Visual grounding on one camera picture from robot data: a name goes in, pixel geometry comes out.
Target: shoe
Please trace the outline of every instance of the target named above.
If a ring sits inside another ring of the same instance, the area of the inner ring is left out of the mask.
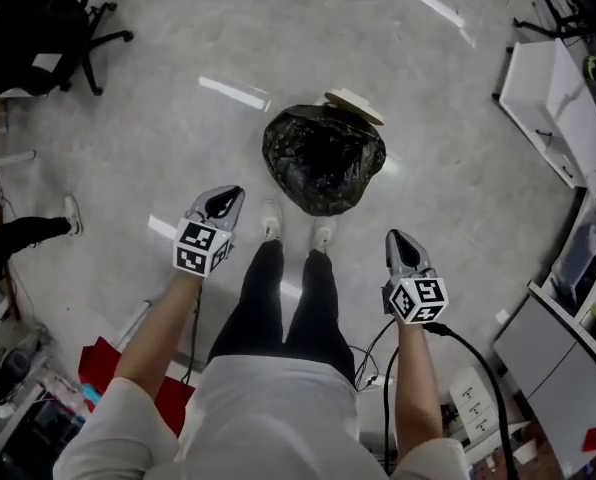
[[[80,220],[80,211],[78,204],[73,196],[65,197],[65,218],[69,221],[71,229],[69,236],[78,236],[82,234],[82,221]]]
[[[337,227],[335,217],[318,217],[314,222],[311,248],[326,254]]]
[[[282,211],[276,201],[272,199],[263,201],[260,208],[260,223],[265,234],[265,242],[282,238]]]

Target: fiducial marker cube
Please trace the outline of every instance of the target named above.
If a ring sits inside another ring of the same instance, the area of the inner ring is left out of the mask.
[[[228,231],[180,219],[174,240],[174,267],[207,277],[229,255],[231,240]]]
[[[440,277],[403,278],[389,297],[394,314],[406,324],[434,322],[449,303]]]

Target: red object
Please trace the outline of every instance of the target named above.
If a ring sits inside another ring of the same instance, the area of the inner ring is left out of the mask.
[[[98,393],[103,394],[114,377],[119,359],[120,352],[103,338],[98,338],[94,346],[82,349],[78,365],[80,382],[91,384]],[[193,392],[194,388],[191,386],[171,377],[165,377],[156,396],[156,409],[177,436],[180,435],[185,423],[185,406]],[[87,406],[91,411],[95,408],[95,405],[89,401]]]
[[[583,452],[595,452],[596,451],[596,428],[590,428],[587,430],[585,436],[585,442],[582,445]]]

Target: person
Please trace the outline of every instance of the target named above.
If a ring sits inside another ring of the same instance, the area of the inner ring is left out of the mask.
[[[98,406],[54,467],[56,480],[383,479],[358,443],[354,359],[338,329],[327,256],[336,223],[318,218],[302,296],[282,342],[281,212],[262,207],[264,241],[237,307],[217,337],[187,405],[179,439],[154,406],[201,278],[178,272],[124,350]],[[442,437],[423,330],[399,325],[396,387],[399,480],[464,480],[458,441]]]
[[[22,217],[0,225],[0,279],[2,269],[9,258],[29,247],[61,235],[78,236],[82,233],[82,222],[78,204],[73,196],[65,197],[65,213],[61,217]]]

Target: white drawer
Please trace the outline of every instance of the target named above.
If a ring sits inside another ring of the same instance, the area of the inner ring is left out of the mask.
[[[493,401],[486,390],[478,391],[477,396],[458,408],[460,419],[464,424],[484,414],[487,409],[493,407]]]
[[[477,418],[465,423],[467,436],[472,443],[488,434],[492,428],[498,428],[498,413],[491,406]]]
[[[469,402],[480,400],[483,396],[489,397],[485,385],[473,368],[460,374],[449,388],[449,394],[458,409]]]

